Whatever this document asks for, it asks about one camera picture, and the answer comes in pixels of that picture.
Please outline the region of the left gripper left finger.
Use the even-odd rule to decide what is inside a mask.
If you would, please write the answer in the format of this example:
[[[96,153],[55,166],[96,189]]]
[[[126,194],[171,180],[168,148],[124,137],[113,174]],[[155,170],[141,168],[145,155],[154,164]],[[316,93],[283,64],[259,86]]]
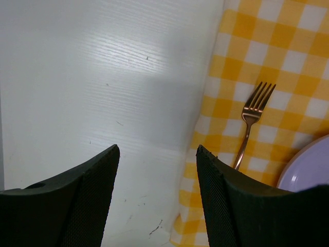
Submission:
[[[120,150],[24,189],[1,192],[1,246],[100,246]]]

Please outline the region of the yellow checkered cloth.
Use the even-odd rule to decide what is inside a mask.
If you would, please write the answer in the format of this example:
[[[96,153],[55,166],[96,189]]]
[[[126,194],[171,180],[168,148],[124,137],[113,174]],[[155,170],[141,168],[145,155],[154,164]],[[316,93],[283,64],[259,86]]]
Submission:
[[[196,171],[203,145],[232,165],[241,113],[260,83],[275,90],[253,125],[240,170],[276,186],[292,157],[328,134],[328,1],[224,1],[200,115],[179,189],[175,246],[208,246]]]

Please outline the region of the lavender plate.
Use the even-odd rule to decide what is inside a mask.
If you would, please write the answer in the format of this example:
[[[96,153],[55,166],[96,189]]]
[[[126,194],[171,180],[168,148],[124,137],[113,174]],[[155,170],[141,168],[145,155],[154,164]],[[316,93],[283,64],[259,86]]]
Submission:
[[[328,135],[299,151],[280,175],[277,188],[299,192],[328,184]]]

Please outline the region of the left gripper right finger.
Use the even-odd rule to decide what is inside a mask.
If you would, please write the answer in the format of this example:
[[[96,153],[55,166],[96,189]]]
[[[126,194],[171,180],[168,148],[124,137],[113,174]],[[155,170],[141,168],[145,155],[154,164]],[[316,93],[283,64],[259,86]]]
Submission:
[[[196,166],[210,246],[328,246],[328,186],[300,192],[271,187],[204,146]]]

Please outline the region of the copper fork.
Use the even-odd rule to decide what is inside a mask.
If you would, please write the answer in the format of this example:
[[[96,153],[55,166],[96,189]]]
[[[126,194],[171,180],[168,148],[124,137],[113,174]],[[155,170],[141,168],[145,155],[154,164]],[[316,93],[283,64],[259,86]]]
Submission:
[[[242,120],[246,124],[246,131],[240,149],[237,153],[236,159],[233,163],[233,168],[235,170],[239,170],[240,165],[242,163],[242,159],[250,137],[251,127],[260,120],[264,109],[275,88],[276,84],[268,84],[267,82],[261,82],[254,89],[243,107]]]

